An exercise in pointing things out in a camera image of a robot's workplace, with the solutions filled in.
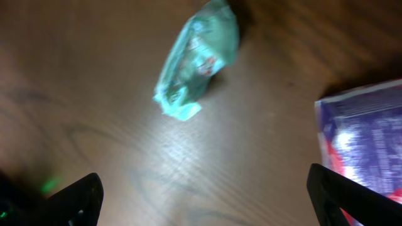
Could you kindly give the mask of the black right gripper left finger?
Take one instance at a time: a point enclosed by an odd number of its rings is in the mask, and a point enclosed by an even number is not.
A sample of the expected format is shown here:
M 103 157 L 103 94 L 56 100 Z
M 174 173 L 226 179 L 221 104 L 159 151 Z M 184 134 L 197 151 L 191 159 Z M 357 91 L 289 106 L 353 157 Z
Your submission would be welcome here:
M 97 225 L 103 197 L 97 173 L 48 198 L 1 173 L 1 225 Z

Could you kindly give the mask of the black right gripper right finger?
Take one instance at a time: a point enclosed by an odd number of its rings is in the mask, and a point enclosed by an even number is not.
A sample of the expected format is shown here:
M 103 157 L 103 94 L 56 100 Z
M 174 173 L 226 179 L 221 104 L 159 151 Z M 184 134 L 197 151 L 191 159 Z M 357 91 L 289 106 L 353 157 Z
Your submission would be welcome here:
M 320 225 L 401 225 L 401 204 L 320 164 L 311 165 L 307 190 Z

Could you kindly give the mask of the purple red snack bag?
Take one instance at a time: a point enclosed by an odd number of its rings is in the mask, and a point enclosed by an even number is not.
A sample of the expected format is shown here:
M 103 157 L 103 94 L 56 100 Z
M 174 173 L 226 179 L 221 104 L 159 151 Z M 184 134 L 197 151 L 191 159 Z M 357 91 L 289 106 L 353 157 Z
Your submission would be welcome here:
M 315 110 L 320 165 L 401 204 L 401 80 L 322 98 Z

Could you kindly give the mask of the mint green snack packet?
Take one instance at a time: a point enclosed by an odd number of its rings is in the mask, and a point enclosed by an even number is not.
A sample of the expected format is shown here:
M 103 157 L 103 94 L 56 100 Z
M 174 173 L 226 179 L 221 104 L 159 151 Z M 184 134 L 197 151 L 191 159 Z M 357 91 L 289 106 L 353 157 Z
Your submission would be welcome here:
M 239 27 L 228 2 L 207 2 L 185 23 L 163 65 L 153 97 L 162 113 L 179 121 L 198 113 L 210 79 L 233 64 L 238 48 Z

